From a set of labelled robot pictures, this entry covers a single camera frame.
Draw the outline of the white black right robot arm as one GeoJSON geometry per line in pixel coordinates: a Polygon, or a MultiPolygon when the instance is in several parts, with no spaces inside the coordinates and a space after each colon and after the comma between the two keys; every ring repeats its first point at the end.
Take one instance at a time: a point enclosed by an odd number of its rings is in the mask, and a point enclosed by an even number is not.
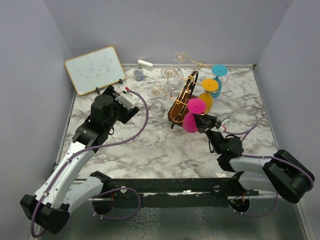
{"type": "Polygon", "coordinates": [[[235,174],[235,180],[229,184],[234,195],[263,190],[275,192],[296,204],[313,189],[315,176],[288,151],[280,149],[270,156],[245,154],[239,134],[223,136],[213,130],[222,127],[218,117],[195,114],[194,118],[198,132],[208,138],[210,152],[218,155],[218,165],[235,174]]]}

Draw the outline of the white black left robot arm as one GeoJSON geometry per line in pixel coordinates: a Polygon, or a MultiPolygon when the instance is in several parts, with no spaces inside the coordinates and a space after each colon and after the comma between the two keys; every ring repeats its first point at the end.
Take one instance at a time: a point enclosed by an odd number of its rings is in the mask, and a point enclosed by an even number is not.
{"type": "Polygon", "coordinates": [[[94,197],[115,199],[113,193],[121,190],[111,183],[111,178],[101,172],[92,173],[77,188],[70,189],[81,169],[114,133],[117,121],[127,123],[139,112],[136,106],[143,97],[126,88],[121,94],[113,86],[96,96],[90,107],[90,115],[79,126],[69,148],[56,169],[45,183],[32,195],[22,197],[20,205],[31,220],[30,231],[34,238],[42,233],[35,233],[35,225],[45,232],[57,234],[69,220],[71,213],[84,202],[94,197]]]}

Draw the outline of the pink plastic wine glass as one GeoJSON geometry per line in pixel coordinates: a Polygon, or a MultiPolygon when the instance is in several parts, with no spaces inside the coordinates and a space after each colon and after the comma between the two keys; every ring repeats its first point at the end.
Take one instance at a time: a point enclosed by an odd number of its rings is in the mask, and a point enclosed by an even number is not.
{"type": "Polygon", "coordinates": [[[185,115],[182,127],[188,133],[196,133],[198,131],[195,115],[206,112],[206,104],[202,99],[192,98],[187,103],[188,113],[185,115]]]}

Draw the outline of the clear wine glass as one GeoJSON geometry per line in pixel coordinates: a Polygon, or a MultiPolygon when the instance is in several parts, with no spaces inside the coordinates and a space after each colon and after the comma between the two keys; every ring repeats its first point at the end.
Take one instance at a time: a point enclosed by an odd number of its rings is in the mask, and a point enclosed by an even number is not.
{"type": "Polygon", "coordinates": [[[185,61],[185,53],[182,51],[175,52],[173,60],[178,63],[176,74],[174,76],[174,85],[181,89],[185,84],[185,80],[183,79],[184,75],[181,70],[181,63],[185,61]]]}

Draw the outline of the blue plastic wine glass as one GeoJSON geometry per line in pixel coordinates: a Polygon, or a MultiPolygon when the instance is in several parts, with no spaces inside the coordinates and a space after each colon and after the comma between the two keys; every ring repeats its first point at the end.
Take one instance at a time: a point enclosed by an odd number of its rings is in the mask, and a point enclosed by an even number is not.
{"type": "Polygon", "coordinates": [[[228,73],[228,69],[222,64],[216,64],[212,66],[211,72],[215,75],[214,80],[216,80],[218,83],[218,90],[216,90],[215,92],[211,92],[210,94],[213,99],[216,99],[219,97],[222,90],[222,81],[220,80],[220,77],[226,76],[228,73]]]}

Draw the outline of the yellow plastic wine glass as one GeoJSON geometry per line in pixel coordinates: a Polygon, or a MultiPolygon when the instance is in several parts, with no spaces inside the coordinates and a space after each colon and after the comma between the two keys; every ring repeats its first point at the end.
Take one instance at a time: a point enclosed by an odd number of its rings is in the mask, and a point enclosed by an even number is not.
{"type": "Polygon", "coordinates": [[[206,107],[205,113],[207,114],[211,111],[213,105],[211,93],[217,92],[219,83],[213,78],[206,78],[202,81],[201,87],[204,89],[204,92],[201,93],[198,98],[204,101],[206,107]]]}

